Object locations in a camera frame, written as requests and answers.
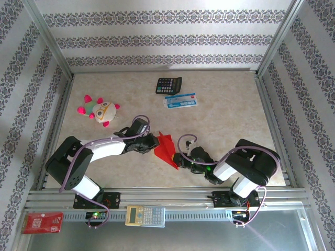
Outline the long aluminium mounting rail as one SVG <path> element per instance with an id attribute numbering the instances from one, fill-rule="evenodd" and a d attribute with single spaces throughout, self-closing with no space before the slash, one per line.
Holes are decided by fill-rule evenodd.
<path id="1" fill-rule="evenodd" d="M 129 204 L 165 206 L 168 209 L 204 209 L 212 208 L 209 199 L 213 191 L 228 191 L 227 187 L 160 187 L 160 188 L 110 188 L 106 192 L 120 193 L 119 208 Z M 57 189 L 30 191 L 25 203 L 25 210 L 60 210 L 73 209 L 75 194 L 70 191 L 59 193 Z M 304 188 L 268 187 L 265 206 L 271 204 L 287 205 L 301 202 L 309 207 L 310 201 Z"/>

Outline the red square paper sheet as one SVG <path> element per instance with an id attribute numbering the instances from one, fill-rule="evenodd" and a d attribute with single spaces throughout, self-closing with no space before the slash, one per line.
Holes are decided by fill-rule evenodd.
<path id="1" fill-rule="evenodd" d="M 159 146 L 154 149 L 154 154 L 176 170 L 179 170 L 179 167 L 173 162 L 173 156 L 176 153 L 174 143 L 170 134 L 164 135 L 159 131 Z"/>

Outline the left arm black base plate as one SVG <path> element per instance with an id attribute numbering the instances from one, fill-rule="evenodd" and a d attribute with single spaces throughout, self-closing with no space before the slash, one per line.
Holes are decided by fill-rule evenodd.
<path id="1" fill-rule="evenodd" d="M 119 192 L 100 192 L 97 197 L 97 202 L 103 204 L 109 209 L 118 209 L 120 203 Z M 74 198 L 73 208 L 75 209 L 102 209 L 95 203 L 89 202 L 88 200 L 76 195 Z"/>

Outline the aluminium frame post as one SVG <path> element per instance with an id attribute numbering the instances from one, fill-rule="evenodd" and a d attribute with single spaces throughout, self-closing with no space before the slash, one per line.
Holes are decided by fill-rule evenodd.
<path id="1" fill-rule="evenodd" d="M 34 21 L 46 45 L 49 47 L 57 63 L 59 64 L 64 74 L 66 75 L 66 78 L 72 80 L 74 74 L 72 73 L 68 62 L 65 56 L 63 55 L 60 47 L 58 46 L 57 41 L 54 35 L 52 34 L 49 26 L 47 25 L 43 15 L 38 9 L 35 0 L 21 0 L 21 1 L 25 9 L 29 13 L 30 17 Z"/>
<path id="2" fill-rule="evenodd" d="M 299 10 L 304 3 L 305 0 L 292 0 L 286 14 L 283 17 L 282 22 L 280 23 L 279 27 L 277 28 L 273 39 L 266 50 L 264 57 L 256 70 L 256 77 L 260 78 L 264 75 L 268 65 L 274 58 L 279 46 L 281 45 L 282 41 L 284 40 L 286 34 L 288 33 L 290 26 L 292 25 L 293 21 L 295 20 Z"/>

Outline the aluminium side rail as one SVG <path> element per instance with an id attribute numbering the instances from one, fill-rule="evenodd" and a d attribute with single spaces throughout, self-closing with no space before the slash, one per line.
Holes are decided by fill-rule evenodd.
<path id="1" fill-rule="evenodd" d="M 292 188 L 299 188 L 299 184 L 296 182 L 294 172 L 292 171 L 291 162 L 289 160 L 289 155 L 287 154 L 286 148 L 283 143 L 283 139 L 280 134 L 280 128 L 278 127 L 275 112 L 273 111 L 273 107 L 271 105 L 271 101 L 267 94 L 266 88 L 261 78 L 256 74 L 255 84 L 258 89 L 261 103 L 265 112 L 266 120 L 269 126 L 269 130 L 271 133 L 272 140 L 274 142 L 274 147 L 281 158 L 281 169 L 282 173 L 287 175 L 285 180 L 289 181 L 289 186 Z"/>
<path id="2" fill-rule="evenodd" d="M 55 151 L 55 148 L 57 146 L 57 142 L 58 142 L 61 127 L 63 124 L 65 112 L 66 112 L 68 102 L 70 99 L 70 94 L 71 94 L 71 90 L 73 87 L 74 79 L 75 77 L 73 75 L 72 78 L 67 81 L 67 83 L 64 86 L 63 93 L 60 96 L 60 99 L 57 103 L 57 107 L 56 107 L 56 110 L 54 112 L 54 116 L 52 119 L 52 124 L 49 130 L 48 140 L 46 142 L 47 144 L 46 144 L 46 148 L 44 151 L 44 156 L 41 162 L 41 168 L 39 170 L 35 183 L 32 186 L 32 190 L 43 189 L 43 186 L 45 183 L 45 177 L 47 176 L 46 163 L 48 159 L 51 157 L 51 155 L 53 154 L 53 152 Z"/>

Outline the aluminium back rail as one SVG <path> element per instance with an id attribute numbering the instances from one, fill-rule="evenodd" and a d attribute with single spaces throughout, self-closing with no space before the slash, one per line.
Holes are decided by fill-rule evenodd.
<path id="1" fill-rule="evenodd" d="M 168 68 L 158 68 L 158 69 L 130 69 L 130 70 L 118 70 L 118 71 L 85 71 L 85 72 L 75 72 L 74 75 L 79 74 L 114 74 L 114 73 L 149 73 L 149 72 L 219 72 L 219 71 L 242 71 L 242 72 L 256 72 L 256 70 L 251 70 L 250 68 L 242 67 L 242 68 L 221 68 L 221 69 L 215 69 L 215 68 L 189 68 L 189 69 L 168 69 Z"/>

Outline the blue white flat packet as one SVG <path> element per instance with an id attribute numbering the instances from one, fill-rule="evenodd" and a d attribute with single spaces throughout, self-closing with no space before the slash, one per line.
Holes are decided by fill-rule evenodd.
<path id="1" fill-rule="evenodd" d="M 198 101 L 195 93 L 181 94 L 165 97 L 163 101 L 164 107 L 167 109 L 184 108 L 197 106 Z"/>

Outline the round plush toy pink limbs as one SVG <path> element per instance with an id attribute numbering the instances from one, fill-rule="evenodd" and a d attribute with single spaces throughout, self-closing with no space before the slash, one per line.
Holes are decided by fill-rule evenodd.
<path id="1" fill-rule="evenodd" d="M 120 104 L 111 101 L 105 101 L 102 97 L 93 100 L 90 95 L 84 96 L 84 105 L 77 108 L 81 115 L 88 116 L 91 120 L 96 120 L 104 128 L 110 125 L 110 122 L 116 118 L 117 110 Z"/>

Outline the grey beige scientific calculator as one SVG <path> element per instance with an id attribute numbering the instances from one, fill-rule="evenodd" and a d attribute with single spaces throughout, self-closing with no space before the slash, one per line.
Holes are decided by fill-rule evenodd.
<path id="1" fill-rule="evenodd" d="M 165 227 L 165 207 L 129 205 L 127 206 L 125 225 Z"/>

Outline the black desk calculator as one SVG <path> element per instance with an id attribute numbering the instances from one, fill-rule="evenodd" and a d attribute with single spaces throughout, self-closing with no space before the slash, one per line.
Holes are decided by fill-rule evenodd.
<path id="1" fill-rule="evenodd" d="M 178 78 L 159 78 L 155 93 L 159 95 L 176 95 L 180 92 L 182 86 L 182 77 Z"/>

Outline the red printed packet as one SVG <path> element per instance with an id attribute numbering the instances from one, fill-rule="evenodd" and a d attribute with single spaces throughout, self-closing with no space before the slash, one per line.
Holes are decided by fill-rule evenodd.
<path id="1" fill-rule="evenodd" d="M 60 233 L 62 212 L 28 213 L 24 217 L 21 234 Z"/>

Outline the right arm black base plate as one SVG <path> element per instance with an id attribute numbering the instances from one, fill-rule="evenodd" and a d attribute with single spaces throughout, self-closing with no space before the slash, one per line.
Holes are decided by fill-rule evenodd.
<path id="1" fill-rule="evenodd" d="M 242 198 L 232 191 L 213 191 L 208 198 L 213 201 L 215 208 L 258 207 L 260 205 L 259 195 L 255 190 L 246 198 Z"/>

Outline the grey metal tray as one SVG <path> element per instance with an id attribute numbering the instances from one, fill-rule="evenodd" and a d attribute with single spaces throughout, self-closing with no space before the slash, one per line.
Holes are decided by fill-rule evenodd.
<path id="1" fill-rule="evenodd" d="M 263 211 L 245 227 L 229 221 L 166 222 L 164 228 L 110 222 L 91 230 L 64 222 L 60 233 L 23 235 L 15 251 L 323 251 L 299 210 Z"/>

